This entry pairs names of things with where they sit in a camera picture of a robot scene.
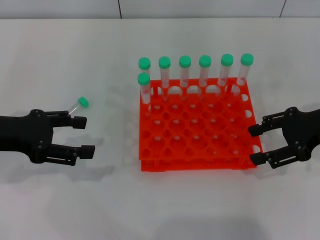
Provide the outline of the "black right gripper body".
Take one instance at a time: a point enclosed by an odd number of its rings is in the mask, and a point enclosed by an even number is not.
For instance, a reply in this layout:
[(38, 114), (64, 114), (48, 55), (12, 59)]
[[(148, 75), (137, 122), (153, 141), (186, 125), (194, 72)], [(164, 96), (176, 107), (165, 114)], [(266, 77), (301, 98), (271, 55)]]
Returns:
[(320, 111), (286, 109), (282, 134), (298, 161), (309, 160), (314, 148), (320, 144)]

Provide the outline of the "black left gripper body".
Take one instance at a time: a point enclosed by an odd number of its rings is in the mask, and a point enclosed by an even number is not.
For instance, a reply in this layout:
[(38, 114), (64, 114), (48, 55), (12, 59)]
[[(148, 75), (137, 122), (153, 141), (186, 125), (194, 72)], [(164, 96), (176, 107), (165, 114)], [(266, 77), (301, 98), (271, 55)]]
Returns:
[(0, 117), (0, 150), (20, 152), (32, 163), (47, 161), (48, 149), (53, 139), (49, 116), (40, 109), (33, 109), (25, 116)]

